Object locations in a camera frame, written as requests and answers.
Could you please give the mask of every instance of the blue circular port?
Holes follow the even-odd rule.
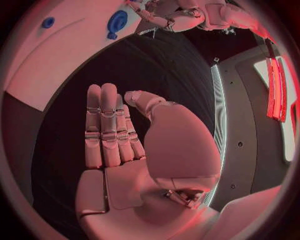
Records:
[[[50,16],[50,17],[47,17],[46,19],[44,19],[44,21],[42,21],[41,26],[44,29],[48,29],[53,26],[54,22],[55,22],[55,18]]]
[[[123,29],[127,24],[127,21],[127,12],[120,10],[113,14],[107,24],[107,28],[109,30],[107,38],[115,40],[117,38],[117,35],[115,33]]]

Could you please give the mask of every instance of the white surface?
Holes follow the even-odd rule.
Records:
[[[283,63],[283,68],[286,77],[286,88],[287,88],[286,120],[285,122],[281,123],[283,140],[284,140],[284,154],[287,161],[292,161],[295,152],[295,139],[294,139],[293,126],[292,126],[292,119],[291,119],[291,105],[296,101],[297,96],[296,96],[293,79],[290,70],[288,68],[288,65],[282,57],[278,57],[278,58],[281,58]],[[263,80],[266,87],[269,88],[267,62],[265,60],[257,62],[254,64],[254,68],[261,76],[261,79]]]
[[[40,111],[68,78],[95,53],[114,43],[107,23],[118,10],[128,23],[117,32],[120,40],[135,32],[140,17],[123,0],[44,0],[31,8],[10,36],[1,59],[6,91]],[[54,17],[49,29],[41,28]]]

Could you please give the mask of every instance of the robotic hand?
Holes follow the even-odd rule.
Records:
[[[116,86],[90,86],[77,218],[92,239],[170,239],[191,219],[215,214],[200,205],[219,180],[220,155],[186,107],[146,91],[124,98],[151,122],[145,150]]]
[[[227,29],[230,26],[250,29],[262,38],[270,38],[267,30],[242,8],[226,3],[225,0],[175,0],[182,10],[167,16],[155,16],[140,3],[126,2],[142,19],[159,28],[172,32],[182,32],[194,27],[206,31]]]

